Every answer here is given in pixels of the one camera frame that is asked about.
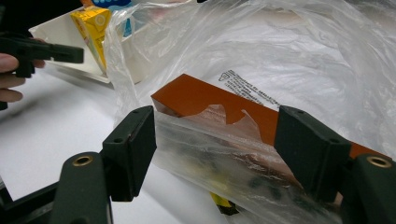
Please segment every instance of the metal ring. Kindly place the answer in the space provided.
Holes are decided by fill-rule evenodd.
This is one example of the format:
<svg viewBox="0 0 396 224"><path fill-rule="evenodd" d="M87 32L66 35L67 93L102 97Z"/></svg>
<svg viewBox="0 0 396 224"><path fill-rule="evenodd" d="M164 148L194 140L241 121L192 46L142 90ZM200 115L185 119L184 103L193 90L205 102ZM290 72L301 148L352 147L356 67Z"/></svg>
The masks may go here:
<svg viewBox="0 0 396 224"><path fill-rule="evenodd" d="M92 156L80 156L75 161L73 161L74 166L84 166L93 161Z"/></svg>
<svg viewBox="0 0 396 224"><path fill-rule="evenodd" d="M370 162L372 165L381 168L390 168L392 166L392 163L390 163L389 161L376 156L367 157L367 161Z"/></svg>

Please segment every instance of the yellow box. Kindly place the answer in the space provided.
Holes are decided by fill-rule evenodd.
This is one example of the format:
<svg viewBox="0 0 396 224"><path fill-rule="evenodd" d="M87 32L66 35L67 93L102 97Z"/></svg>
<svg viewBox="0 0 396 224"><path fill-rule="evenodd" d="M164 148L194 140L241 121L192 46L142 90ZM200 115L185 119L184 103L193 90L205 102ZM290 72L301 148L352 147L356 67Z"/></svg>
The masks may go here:
<svg viewBox="0 0 396 224"><path fill-rule="evenodd" d="M92 6L71 12L70 16L90 49L93 58L105 73L106 60L103 41L105 40L107 24L111 19L111 11L107 8Z"/></svg>

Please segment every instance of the white table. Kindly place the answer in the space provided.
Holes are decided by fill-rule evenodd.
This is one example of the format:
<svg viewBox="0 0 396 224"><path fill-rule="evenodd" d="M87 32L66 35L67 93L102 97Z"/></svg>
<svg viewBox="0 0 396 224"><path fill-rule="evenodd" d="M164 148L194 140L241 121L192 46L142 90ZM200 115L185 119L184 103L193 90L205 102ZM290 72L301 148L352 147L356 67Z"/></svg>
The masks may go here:
<svg viewBox="0 0 396 224"><path fill-rule="evenodd" d="M65 160L99 152L114 128L111 84L47 64L0 111L0 176L14 200L59 179ZM112 203L114 223L228 223L209 193L151 164L140 195Z"/></svg>

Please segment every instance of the human hand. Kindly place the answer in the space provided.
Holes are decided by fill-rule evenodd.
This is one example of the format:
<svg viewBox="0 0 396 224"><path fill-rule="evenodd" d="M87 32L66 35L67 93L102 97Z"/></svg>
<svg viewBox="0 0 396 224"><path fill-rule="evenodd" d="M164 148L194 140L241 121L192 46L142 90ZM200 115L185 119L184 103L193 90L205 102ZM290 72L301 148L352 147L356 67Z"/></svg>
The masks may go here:
<svg viewBox="0 0 396 224"><path fill-rule="evenodd" d="M43 60L34 60L36 68L45 66ZM16 77L13 71L19 66L18 60L8 54L0 53L0 102L16 102L22 98L22 93L9 88L17 87L25 83L24 77Z"/></svg>

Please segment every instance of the plastic wrap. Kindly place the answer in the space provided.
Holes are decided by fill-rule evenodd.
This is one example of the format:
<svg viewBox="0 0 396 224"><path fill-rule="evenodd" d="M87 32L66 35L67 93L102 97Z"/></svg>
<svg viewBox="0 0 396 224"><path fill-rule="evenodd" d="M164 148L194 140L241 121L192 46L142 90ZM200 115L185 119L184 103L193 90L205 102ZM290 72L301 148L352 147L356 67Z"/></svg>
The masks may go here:
<svg viewBox="0 0 396 224"><path fill-rule="evenodd" d="M346 139L395 159L394 8L390 1L209 0L117 11L104 43L106 73L118 94L116 123L132 109L152 105L152 93L185 73L274 110L301 108ZM122 37L127 19L133 34ZM283 164L249 163L253 155L266 155L269 146L244 145L249 150L241 152L228 145L229 138L215 135L221 132L188 119L157 113L156 123L155 163L234 200L252 223L340 222L332 206L311 202L285 176L276 181L262 174L264 188L246 188L248 180L239 176L254 179L257 169L266 167L270 174L275 164ZM188 149L180 153L184 146ZM214 166L227 172L203 175L204 167ZM272 189L286 196L275 200Z"/></svg>

